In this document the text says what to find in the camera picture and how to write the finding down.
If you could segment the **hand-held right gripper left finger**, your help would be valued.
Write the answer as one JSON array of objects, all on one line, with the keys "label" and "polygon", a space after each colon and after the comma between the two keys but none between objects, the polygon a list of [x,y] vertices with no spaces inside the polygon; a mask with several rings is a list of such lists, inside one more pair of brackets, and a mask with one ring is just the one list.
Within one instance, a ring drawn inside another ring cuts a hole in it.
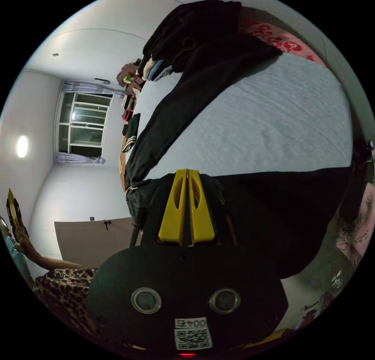
[{"label": "hand-held right gripper left finger", "polygon": [[176,244],[183,242],[187,177],[187,169],[175,172],[159,229],[158,238],[161,242]]}]

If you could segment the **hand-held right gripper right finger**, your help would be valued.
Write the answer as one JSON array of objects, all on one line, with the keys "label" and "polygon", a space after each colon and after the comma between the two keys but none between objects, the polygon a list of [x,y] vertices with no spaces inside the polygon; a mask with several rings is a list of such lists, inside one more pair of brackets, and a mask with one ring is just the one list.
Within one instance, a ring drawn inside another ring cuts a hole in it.
[{"label": "hand-held right gripper right finger", "polygon": [[198,171],[191,169],[187,171],[187,184],[192,245],[212,242],[215,231]]}]

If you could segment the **person's left hand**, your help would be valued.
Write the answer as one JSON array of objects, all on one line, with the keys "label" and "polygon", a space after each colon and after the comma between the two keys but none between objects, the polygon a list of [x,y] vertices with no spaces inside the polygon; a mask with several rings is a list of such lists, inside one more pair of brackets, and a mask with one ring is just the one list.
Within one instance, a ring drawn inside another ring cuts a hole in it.
[{"label": "person's left hand", "polygon": [[23,226],[17,226],[15,229],[16,245],[15,248],[24,254],[27,258],[30,258],[35,253],[35,249],[26,234],[25,228]]}]

